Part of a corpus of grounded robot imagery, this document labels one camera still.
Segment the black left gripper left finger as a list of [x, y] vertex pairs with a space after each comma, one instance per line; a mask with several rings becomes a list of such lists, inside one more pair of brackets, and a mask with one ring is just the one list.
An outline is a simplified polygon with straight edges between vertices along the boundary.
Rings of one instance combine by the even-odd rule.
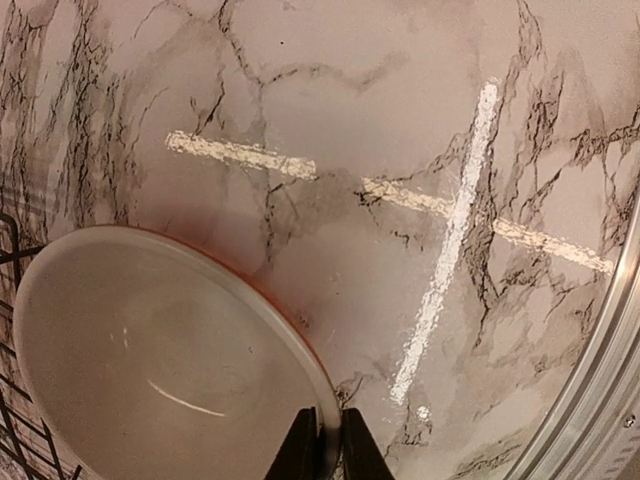
[[317, 443], [316, 410], [301, 409], [267, 472], [267, 480], [314, 479]]

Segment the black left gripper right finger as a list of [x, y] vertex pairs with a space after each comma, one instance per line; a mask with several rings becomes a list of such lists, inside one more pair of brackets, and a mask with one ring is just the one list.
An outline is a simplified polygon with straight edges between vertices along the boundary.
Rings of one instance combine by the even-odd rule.
[[346, 480], [393, 480], [361, 412], [342, 411], [342, 458]]

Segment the white ceramic bowl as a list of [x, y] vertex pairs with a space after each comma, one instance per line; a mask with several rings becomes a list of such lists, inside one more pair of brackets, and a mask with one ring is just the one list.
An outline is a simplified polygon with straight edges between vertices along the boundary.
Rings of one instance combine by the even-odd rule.
[[310, 407], [317, 475], [336, 468], [339, 407], [311, 346], [182, 242], [109, 225], [51, 242], [19, 284], [13, 340], [40, 415], [102, 479], [262, 479]]

